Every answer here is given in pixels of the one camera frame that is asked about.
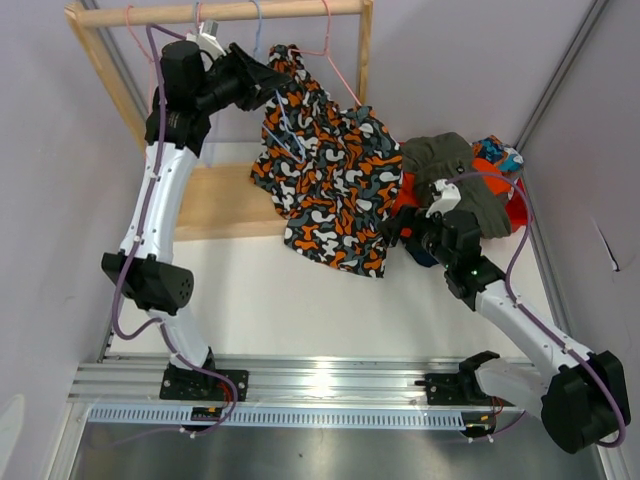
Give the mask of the olive grey shorts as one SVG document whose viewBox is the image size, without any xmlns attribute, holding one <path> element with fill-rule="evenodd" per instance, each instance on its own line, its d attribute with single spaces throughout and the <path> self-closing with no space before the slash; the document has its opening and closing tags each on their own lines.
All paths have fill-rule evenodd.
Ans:
<svg viewBox="0 0 640 480">
<path fill-rule="evenodd" d="M 471 144 L 461 135 L 448 132 L 434 137 L 416 137 L 401 145 L 402 168 L 416 174 L 415 189 L 419 207 L 427 209 L 433 202 L 430 185 L 439 179 L 450 179 L 473 172 L 476 175 L 456 183 L 461 194 L 458 210 L 474 213 L 484 238 L 511 235 L 511 224 L 504 202 L 494 196 L 482 176 L 472 166 L 475 157 Z"/>
</svg>

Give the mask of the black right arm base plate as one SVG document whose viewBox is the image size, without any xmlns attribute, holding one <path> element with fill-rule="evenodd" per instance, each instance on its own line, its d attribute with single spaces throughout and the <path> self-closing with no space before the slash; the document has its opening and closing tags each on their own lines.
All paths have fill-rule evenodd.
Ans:
<svg viewBox="0 0 640 480">
<path fill-rule="evenodd" d="M 455 373 L 427 373 L 415 380 L 426 396 L 430 406 L 482 406 L 498 407 L 503 403 L 497 397 L 490 397 L 476 391 L 466 380 L 460 381 Z"/>
</svg>

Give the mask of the orange black camouflage shorts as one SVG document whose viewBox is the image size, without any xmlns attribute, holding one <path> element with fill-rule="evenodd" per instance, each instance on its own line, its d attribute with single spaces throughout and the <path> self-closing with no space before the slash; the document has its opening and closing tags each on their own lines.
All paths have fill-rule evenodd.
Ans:
<svg viewBox="0 0 640 480">
<path fill-rule="evenodd" d="M 263 130 L 298 153 L 280 124 L 275 95 L 264 107 L 263 150 L 250 179 L 285 219 L 285 246 L 333 269 L 381 278 L 387 246 L 379 226 L 390 218 L 401 189 L 400 145 L 371 107 L 343 108 L 334 101 L 295 49 L 274 45 L 268 65 L 292 77 L 277 92 L 305 160 L 297 163 Z"/>
</svg>

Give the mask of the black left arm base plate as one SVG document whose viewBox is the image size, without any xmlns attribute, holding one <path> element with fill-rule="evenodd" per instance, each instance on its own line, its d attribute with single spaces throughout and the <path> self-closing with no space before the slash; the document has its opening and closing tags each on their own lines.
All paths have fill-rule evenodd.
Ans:
<svg viewBox="0 0 640 480">
<path fill-rule="evenodd" d="M 247 370 L 218 370 L 237 389 L 238 400 L 244 402 L 249 386 Z M 218 379 L 202 373 L 177 368 L 169 364 L 164 370 L 159 391 L 161 400 L 230 402 L 230 386 Z"/>
</svg>

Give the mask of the colourful graphic print shorts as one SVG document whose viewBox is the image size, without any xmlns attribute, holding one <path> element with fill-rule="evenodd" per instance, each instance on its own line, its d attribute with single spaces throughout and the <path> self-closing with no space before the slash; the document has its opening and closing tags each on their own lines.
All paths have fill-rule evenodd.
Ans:
<svg viewBox="0 0 640 480">
<path fill-rule="evenodd" d="M 477 158 L 488 161 L 503 174 L 515 174 L 524 167 L 522 155 L 494 135 L 473 142 L 472 149 Z"/>
</svg>

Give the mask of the pink hanger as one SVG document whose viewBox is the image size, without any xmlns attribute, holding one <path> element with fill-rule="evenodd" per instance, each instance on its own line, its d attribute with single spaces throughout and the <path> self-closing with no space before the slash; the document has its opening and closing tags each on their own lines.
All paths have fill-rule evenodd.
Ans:
<svg viewBox="0 0 640 480">
<path fill-rule="evenodd" d="M 125 8 L 125 26 L 129 35 L 134 40 L 138 50 L 143 55 L 143 57 L 145 58 L 148 64 L 147 111 L 151 112 L 151 110 L 153 109 L 153 97 L 154 97 L 154 91 L 156 86 L 155 65 L 150 52 L 144 47 L 141 39 L 136 34 L 136 32 L 134 31 L 134 28 L 130 23 L 130 11 L 132 10 L 132 8 L 133 6 L 131 4 L 127 5 Z"/>
<path fill-rule="evenodd" d="M 354 100 L 355 105 L 357 107 L 360 107 L 362 105 L 362 103 L 361 103 L 359 97 L 356 95 L 354 90 L 351 88 L 351 86 L 349 85 L 348 81 L 345 79 L 344 75 L 341 73 L 341 71 L 339 70 L 338 66 L 336 65 L 336 63 L 334 62 L 334 60 L 332 58 L 332 55 L 331 55 L 332 12 L 331 12 L 331 8 L 330 8 L 330 5 L 329 5 L 329 2 L 327 0 L 322 0 L 321 3 L 323 4 L 323 6 L 325 8 L 325 13 L 326 13 L 326 17 L 327 17 L 325 35 L 324 35 L 324 42 L 323 42 L 323 49 L 321 51 L 310 51 L 310 50 L 295 49 L 295 52 L 298 52 L 298 53 L 303 54 L 303 55 L 310 55 L 310 56 L 317 56 L 317 57 L 325 58 L 327 60 L 327 62 L 329 63 L 329 65 L 331 66 L 331 68 L 332 68 L 333 72 L 335 73 L 335 75 L 338 77 L 338 79 L 340 80 L 340 82 L 342 83 L 342 85 L 344 86 L 346 91 L 349 93 L 350 97 Z"/>
</svg>

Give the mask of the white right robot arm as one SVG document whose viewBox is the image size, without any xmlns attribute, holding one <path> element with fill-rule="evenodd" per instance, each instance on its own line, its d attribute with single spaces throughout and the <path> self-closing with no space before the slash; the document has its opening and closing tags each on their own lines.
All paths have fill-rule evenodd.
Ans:
<svg viewBox="0 0 640 480">
<path fill-rule="evenodd" d="M 501 330 L 534 367 L 523 370 L 491 352 L 478 354 L 456 380 L 464 401 L 505 400 L 540 420 L 570 454 L 623 444 L 631 412 L 621 361 L 609 351 L 593 352 L 539 318 L 512 287 L 510 274 L 483 254 L 472 213 L 429 214 L 404 206 L 381 231 L 390 246 L 406 239 L 426 251 L 443 267 L 451 294 Z"/>
</svg>

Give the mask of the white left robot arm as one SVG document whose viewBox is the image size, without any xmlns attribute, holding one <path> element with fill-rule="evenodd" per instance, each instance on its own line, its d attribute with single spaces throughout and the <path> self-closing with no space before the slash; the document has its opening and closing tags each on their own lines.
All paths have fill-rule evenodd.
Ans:
<svg viewBox="0 0 640 480">
<path fill-rule="evenodd" d="M 158 77 L 146 121 L 144 176 L 129 229 L 101 268 L 115 285 L 112 327 L 133 340 L 159 327 L 172 364 L 185 369 L 182 388 L 197 400 L 216 390 L 217 376 L 189 303 L 194 275 L 173 262 L 174 234 L 188 180 L 200 159 L 213 114 L 234 105 L 253 111 L 275 96 L 289 76 L 255 60 L 237 44 L 213 58 L 196 42 L 154 49 Z"/>
</svg>

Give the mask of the light blue hanger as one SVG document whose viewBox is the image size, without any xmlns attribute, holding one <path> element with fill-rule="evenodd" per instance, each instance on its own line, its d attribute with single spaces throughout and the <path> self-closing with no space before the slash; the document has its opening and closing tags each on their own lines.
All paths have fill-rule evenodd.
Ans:
<svg viewBox="0 0 640 480">
<path fill-rule="evenodd" d="M 250 0 L 250 3 L 252 3 L 257 11 L 258 14 L 258 18 L 257 18 L 257 27 L 256 27 L 256 32 L 255 32 L 255 42 L 254 42 L 254 48 L 253 48 L 253 57 L 255 60 L 260 60 L 261 59 L 261 38 L 262 38 L 262 27 L 263 27 L 263 14 L 262 14 L 262 8 L 261 8 L 261 4 L 258 0 Z M 303 146 L 301 140 L 297 137 L 297 135 L 293 132 L 292 126 L 286 116 L 286 111 L 284 109 L 284 104 L 283 104 L 283 100 L 282 100 L 282 96 L 280 95 L 279 92 L 276 92 L 276 100 L 277 100 L 277 104 L 280 108 L 281 111 L 281 120 L 280 120 L 280 124 L 283 128 L 283 130 L 287 133 L 287 135 L 293 140 L 294 144 L 297 146 L 298 149 L 298 153 L 294 154 L 291 149 L 289 147 L 287 147 L 285 145 L 285 143 L 280 140 L 274 133 L 272 133 L 270 130 L 267 129 L 266 126 L 263 127 L 263 130 L 282 148 L 285 149 L 285 151 L 299 164 L 301 164 L 304 160 L 305 160 L 305 154 L 306 154 L 306 149 Z"/>
<path fill-rule="evenodd" d="M 202 6 L 203 4 L 201 1 L 195 1 L 193 5 L 193 20 L 194 20 L 194 27 L 196 31 L 199 31 L 200 25 L 202 24 L 202 20 L 201 20 Z"/>
</svg>

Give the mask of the navy blue shorts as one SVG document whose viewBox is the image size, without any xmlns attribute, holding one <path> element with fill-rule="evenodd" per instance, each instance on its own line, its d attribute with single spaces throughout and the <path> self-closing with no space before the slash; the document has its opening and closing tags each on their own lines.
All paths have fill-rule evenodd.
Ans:
<svg viewBox="0 0 640 480">
<path fill-rule="evenodd" d="M 439 264 L 438 260 L 418 242 L 407 241 L 404 247 L 414 261 L 425 268 L 431 268 Z"/>
</svg>

